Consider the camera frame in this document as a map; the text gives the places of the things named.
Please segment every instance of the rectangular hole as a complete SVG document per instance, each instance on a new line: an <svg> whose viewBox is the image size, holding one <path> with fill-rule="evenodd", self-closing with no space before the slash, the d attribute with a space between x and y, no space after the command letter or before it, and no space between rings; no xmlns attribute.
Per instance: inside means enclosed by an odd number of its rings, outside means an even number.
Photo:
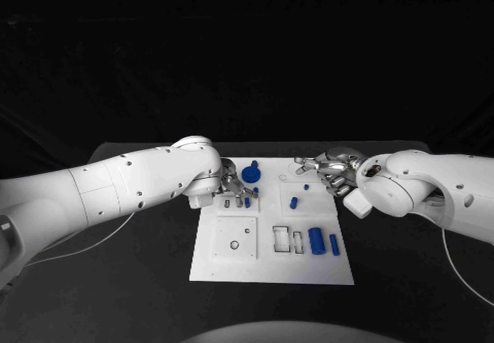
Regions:
<svg viewBox="0 0 494 343"><path fill-rule="evenodd" d="M304 254L304 246L301 244L301 232L294 232L295 254Z"/></svg>
<svg viewBox="0 0 494 343"><path fill-rule="evenodd" d="M275 235L275 252L291 252L288 227L272 227L272 233Z"/></svg>

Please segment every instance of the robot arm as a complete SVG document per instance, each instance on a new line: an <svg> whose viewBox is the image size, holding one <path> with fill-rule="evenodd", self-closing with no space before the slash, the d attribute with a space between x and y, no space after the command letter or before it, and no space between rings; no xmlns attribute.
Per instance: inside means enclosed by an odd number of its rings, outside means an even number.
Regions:
<svg viewBox="0 0 494 343"><path fill-rule="evenodd" d="M258 196L201 136L76 168L0 180L0 288L43 248L72 233L180 194L199 209L223 192Z"/></svg>
<svg viewBox="0 0 494 343"><path fill-rule="evenodd" d="M318 169L335 197L348 194L344 205L358 218L373 207L394 217L417 214L440 228L494 244L494 188L487 187L494 159L417 150L366 158L344 150L295 162L304 162L301 172ZM327 169L331 165L338 170Z"/></svg>

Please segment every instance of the white board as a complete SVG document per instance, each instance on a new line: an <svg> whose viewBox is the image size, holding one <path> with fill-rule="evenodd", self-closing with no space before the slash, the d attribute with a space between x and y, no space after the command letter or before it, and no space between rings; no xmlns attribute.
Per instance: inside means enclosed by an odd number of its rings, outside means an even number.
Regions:
<svg viewBox="0 0 494 343"><path fill-rule="evenodd" d="M237 208L232 194L222 194L214 197L213 205L200 210L190 281L353 285L334 198L315 171L298 176L294 170L299 165L294 159L230 159L239 177L252 160L258 161L259 181L242 182L249 189L258 187L259 198L250 199L249 208ZM292 197L298 198L296 209L289 207ZM311 251L308 229L312 227L322 231L327 249L322 255ZM337 235L338 256L332 255L330 234ZM302 254L295 251L295 238L296 245L301 238Z"/></svg>

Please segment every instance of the blue cylinder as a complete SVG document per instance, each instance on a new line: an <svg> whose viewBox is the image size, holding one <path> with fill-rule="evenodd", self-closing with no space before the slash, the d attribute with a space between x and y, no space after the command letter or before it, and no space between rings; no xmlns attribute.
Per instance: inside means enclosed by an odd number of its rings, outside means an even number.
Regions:
<svg viewBox="0 0 494 343"><path fill-rule="evenodd" d="M296 203L298 203L298 198L292 197L291 198L291 209L296 209Z"/></svg>
<svg viewBox="0 0 494 343"><path fill-rule="evenodd" d="M330 241L331 241L332 255L338 256L340 255L340 249L337 248L337 235L335 234L330 235Z"/></svg>
<svg viewBox="0 0 494 343"><path fill-rule="evenodd" d="M258 169L258 161L252 161L250 166L246 166L242 170L242 179L249 184L255 183L260 179L260 170Z"/></svg>
<svg viewBox="0 0 494 343"><path fill-rule="evenodd" d="M314 255L322 255L327 253L324 247L322 232L319 227L308 229L308 239L311 240L311 251Z"/></svg>

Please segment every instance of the dark table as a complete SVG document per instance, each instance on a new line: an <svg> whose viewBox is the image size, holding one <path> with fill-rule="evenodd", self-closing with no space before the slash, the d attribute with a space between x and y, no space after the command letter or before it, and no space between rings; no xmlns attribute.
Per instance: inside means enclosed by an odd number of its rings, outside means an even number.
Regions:
<svg viewBox="0 0 494 343"><path fill-rule="evenodd" d="M103 144L91 162L157 144ZM367 156L415 141L216 143L222 156L315 156L345 145ZM373 210L357 219L337 199L354 286L190 282L200 211L186 197L137 213L96 248L27 267L0 307L1 342L178 342L219 327L265 320L328 322L404 342L494 342L494 308L451 269L440 229L419 216ZM37 259L102 239L118 218ZM452 260L494 299L494 247L446 233Z"/></svg>

